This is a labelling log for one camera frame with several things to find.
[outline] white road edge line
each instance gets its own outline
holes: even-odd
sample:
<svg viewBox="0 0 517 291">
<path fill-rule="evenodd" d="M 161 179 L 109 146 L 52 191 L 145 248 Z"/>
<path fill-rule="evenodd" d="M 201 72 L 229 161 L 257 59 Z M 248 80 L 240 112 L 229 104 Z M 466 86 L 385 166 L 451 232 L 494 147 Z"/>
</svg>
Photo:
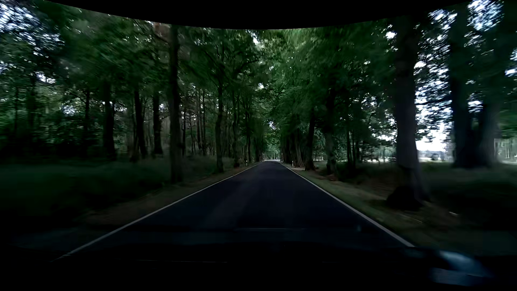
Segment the white road edge line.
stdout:
<svg viewBox="0 0 517 291">
<path fill-rule="evenodd" d="M 314 186 L 316 186 L 316 188 L 320 189 L 321 191 L 327 193 L 330 197 L 334 198 L 335 200 L 337 200 L 339 203 L 345 205 L 346 207 L 348 207 L 350 210 L 354 211 L 355 213 L 359 214 L 362 218 L 366 219 L 368 222 L 370 222 L 371 224 L 375 225 L 376 227 L 384 230 L 387 234 L 391 235 L 393 238 L 395 238 L 396 240 L 400 241 L 401 243 L 403 243 L 404 245 L 406 246 L 411 246 L 411 247 L 414 247 L 414 245 L 410 242 L 408 242 L 407 240 L 401 238 L 400 236 L 398 236 L 397 234 L 395 234 L 393 231 L 387 229 L 386 227 L 380 225 L 377 221 L 369 218 L 368 216 L 364 215 L 362 212 L 360 212 L 359 210 L 353 208 L 352 206 L 346 204 L 345 202 L 343 202 L 342 200 L 340 200 L 338 197 L 330 194 L 329 192 L 323 190 L 321 187 L 319 187 L 318 185 L 312 183 L 311 181 L 309 181 L 308 179 L 306 179 L 304 176 L 298 174 L 297 172 L 295 172 L 293 169 L 290 169 L 288 166 L 284 165 L 282 162 L 279 162 L 279 164 L 282 164 L 282 166 L 286 167 L 287 169 L 291 170 L 293 173 L 297 174 L 298 176 L 304 178 L 307 182 L 313 184 Z"/>
<path fill-rule="evenodd" d="M 205 190 L 205 189 L 207 189 L 207 188 L 210 188 L 210 187 L 214 186 L 215 184 L 221 183 L 221 182 L 222 182 L 222 181 L 224 181 L 224 180 L 228 180 L 228 179 L 229 179 L 229 178 L 231 178 L 231 177 L 234 177 L 234 176 L 236 176 L 236 175 L 238 175 L 238 174 L 240 174 L 240 173 L 242 173 L 242 172 L 245 172 L 245 171 L 247 171 L 247 170 L 249 170 L 249 169 L 253 168 L 253 167 L 254 167 L 254 166 L 256 166 L 256 165 L 258 165 L 258 163 L 257 163 L 257 164 L 255 164 L 255 165 L 253 165 L 253 166 L 251 166 L 251 167 L 249 167 L 249 168 L 247 168 L 247 169 L 246 169 L 246 170 L 244 170 L 244 171 L 240 171 L 239 173 L 237 173 L 237 174 L 235 174 L 235 175 L 232 175 L 232 176 L 230 176 L 230 177 L 228 177 L 228 178 L 225 178 L 225 179 L 223 179 L 223 180 L 221 180 L 221 181 L 219 181 L 219 182 L 216 182 L 216 183 L 214 183 L 214 184 L 212 184 L 212 185 L 210 185 L 210 186 L 207 186 L 207 187 L 205 187 L 205 188 L 203 188 L 203 189 L 201 189 L 201 190 L 199 190 L 199 191 L 196 191 L 196 192 L 194 192 L 194 193 L 192 193 L 192 194 L 189 194 L 189 195 L 187 195 L 187 196 L 183 197 L 183 198 L 182 198 L 182 199 L 180 199 L 180 200 L 174 201 L 174 202 L 172 202 L 171 204 L 169 204 L 169 205 L 167 205 L 167 206 L 164 206 L 164 207 L 162 207 L 162 208 L 160 208 L 160 209 L 158 209 L 158 210 L 156 210 L 156 211 L 153 211 L 153 212 L 149 213 L 148 215 L 146 215 L 146 216 L 144 216 L 144 217 L 141 217 L 141 218 L 139 218 L 139 219 L 137 219 L 137 220 L 135 220 L 135 221 L 133 221 L 133 222 L 130 222 L 130 223 L 128 223 L 128 224 L 126 224 L 126 225 L 124 225 L 124 226 L 121 226 L 121 227 L 117 228 L 117 229 L 116 229 L 116 230 L 114 230 L 114 231 L 111 231 L 111 232 L 109 232 L 109 233 L 107 233 L 107 234 L 105 234 L 105 235 L 103 235 L 103 236 L 101 236 L 101 237 L 99 237 L 99 238 L 97 238 L 97 239 L 94 239 L 93 241 L 91 241 L 91 242 L 89 242 L 89 243 L 87 243 L 87 244 L 84 244 L 84 245 L 82 245 L 82 246 L 78 247 L 78 248 L 77 248 L 77 249 L 75 249 L 75 250 L 72 250 L 72 251 L 70 251 L 70 252 L 68 252 L 68 253 L 66 253 L 66 254 L 64 254 L 64 255 L 62 255 L 61 257 L 59 257 L 59 258 L 57 258 L 57 259 L 52 260 L 51 262 L 54 262 L 55 260 L 59 260 L 59 259 L 61 259 L 61 258 L 64 258 L 64 257 L 70 256 L 71 254 L 74 254 L 74 253 L 76 253 L 76 252 L 78 252 L 78 251 L 80 251 L 80 250 L 82 250 L 82 249 L 84 249 L 84 248 L 87 248 L 87 247 L 89 247 L 90 245 L 92 245 L 92 244 L 94 244 L 94 243 L 96 243 L 96 242 L 99 242 L 99 241 L 101 241 L 101 240 L 103 240 L 103 239 L 105 239 L 105 238 L 109 237 L 110 235 L 112 235 L 112 234 L 114 234 L 114 233 L 116 233 L 116 232 L 118 232 L 118 231 L 123 230 L 124 228 L 126 228 L 126 227 L 128 227 L 128 226 L 131 226 L 131 225 L 133 225 L 133 224 L 135 224 L 135 223 L 137 223 L 137 222 L 139 222 L 139 221 L 141 221 L 141 220 L 144 220 L 144 219 L 148 218 L 149 216 L 151 216 L 151 215 L 153 215 L 153 214 L 155 214 L 155 213 L 158 213 L 158 212 L 162 211 L 163 209 L 165 209 L 165 208 L 167 208 L 167 207 L 169 207 L 169 206 L 172 206 L 172 205 L 174 205 L 174 204 L 176 204 L 176 203 L 178 203 L 178 202 L 180 202 L 180 201 L 182 201 L 182 200 L 184 200 L 184 199 L 189 198 L 190 196 L 192 196 L 192 195 L 194 195 L 194 194 L 197 194 L 197 193 L 199 193 L 199 192 L 201 192 L 201 191 L 203 191 L 203 190 Z"/>
</svg>

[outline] black border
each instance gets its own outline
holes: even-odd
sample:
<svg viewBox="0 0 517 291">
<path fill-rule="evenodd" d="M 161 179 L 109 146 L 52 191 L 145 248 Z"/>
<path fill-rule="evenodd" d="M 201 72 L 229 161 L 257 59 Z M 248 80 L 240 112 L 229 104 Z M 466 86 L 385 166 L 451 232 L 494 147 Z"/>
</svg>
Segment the black border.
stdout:
<svg viewBox="0 0 517 291">
<path fill-rule="evenodd" d="M 342 25 L 433 11 L 461 3 L 434 1 L 346 2 L 201 2 L 153 0 L 52 0 L 52 2 L 97 12 L 186 26 L 229 29 L 289 29 Z"/>
</svg>

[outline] road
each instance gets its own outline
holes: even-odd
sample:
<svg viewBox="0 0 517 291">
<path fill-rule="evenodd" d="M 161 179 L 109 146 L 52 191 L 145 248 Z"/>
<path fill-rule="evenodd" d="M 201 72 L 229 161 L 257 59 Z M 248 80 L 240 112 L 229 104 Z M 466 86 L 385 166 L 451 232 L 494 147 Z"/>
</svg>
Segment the road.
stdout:
<svg viewBox="0 0 517 291">
<path fill-rule="evenodd" d="M 230 242 L 308 242 L 363 250 L 403 246 L 290 169 L 266 161 L 73 255 L 147 258 L 171 246 Z"/>
</svg>

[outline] windshield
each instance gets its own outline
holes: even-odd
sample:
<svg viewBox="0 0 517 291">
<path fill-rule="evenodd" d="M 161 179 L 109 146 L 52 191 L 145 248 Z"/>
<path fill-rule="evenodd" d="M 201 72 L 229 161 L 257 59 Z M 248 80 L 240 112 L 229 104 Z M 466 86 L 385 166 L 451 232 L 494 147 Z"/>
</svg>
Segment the windshield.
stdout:
<svg viewBox="0 0 517 291">
<path fill-rule="evenodd" d="M 514 2 L 279 30 L 99 11 L 0 4 L 4 243 L 517 254 Z"/>
</svg>

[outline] grass verge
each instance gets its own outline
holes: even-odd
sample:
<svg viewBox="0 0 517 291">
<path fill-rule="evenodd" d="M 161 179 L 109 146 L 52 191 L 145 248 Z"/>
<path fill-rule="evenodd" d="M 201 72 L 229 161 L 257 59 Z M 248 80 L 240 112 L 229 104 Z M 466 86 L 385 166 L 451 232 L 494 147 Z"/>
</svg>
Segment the grass verge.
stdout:
<svg viewBox="0 0 517 291">
<path fill-rule="evenodd" d="M 10 221 L 5 223 L 7 228 L 67 227 L 76 224 L 78 217 L 142 200 L 150 192 L 194 189 L 197 182 L 214 181 L 239 170 L 233 169 L 231 158 L 223 158 L 223 165 L 225 173 L 214 175 L 215 157 L 184 157 L 185 181 L 178 185 L 168 185 L 167 158 L 138 163 L 1 165 L 0 213 L 4 222 Z"/>
<path fill-rule="evenodd" d="M 433 202 L 419 211 L 385 205 L 397 185 L 394 165 L 360 167 L 353 176 L 342 175 L 344 182 L 331 181 L 324 170 L 294 170 L 416 245 L 473 255 L 517 255 L 517 232 L 508 220 L 517 210 L 515 167 L 469 171 L 422 163 Z"/>
</svg>

